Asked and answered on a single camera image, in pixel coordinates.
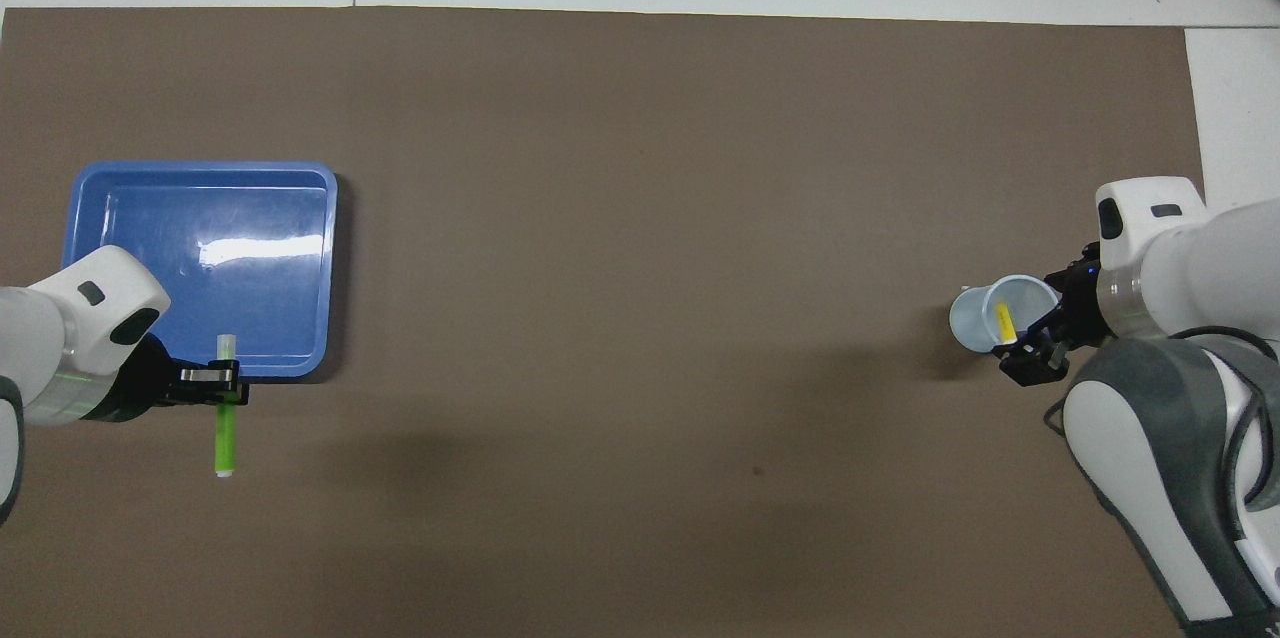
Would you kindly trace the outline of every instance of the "blue tray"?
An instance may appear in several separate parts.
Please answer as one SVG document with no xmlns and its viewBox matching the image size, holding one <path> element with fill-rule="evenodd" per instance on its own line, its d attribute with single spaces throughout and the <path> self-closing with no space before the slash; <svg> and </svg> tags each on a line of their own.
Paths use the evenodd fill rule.
<svg viewBox="0 0 1280 638">
<path fill-rule="evenodd" d="M 63 265 L 120 246 L 173 299 L 151 329 L 170 355 L 214 360 L 234 333 L 243 378 L 301 378 L 324 357 L 337 206 L 319 163 L 96 163 L 72 191 Z"/>
</svg>

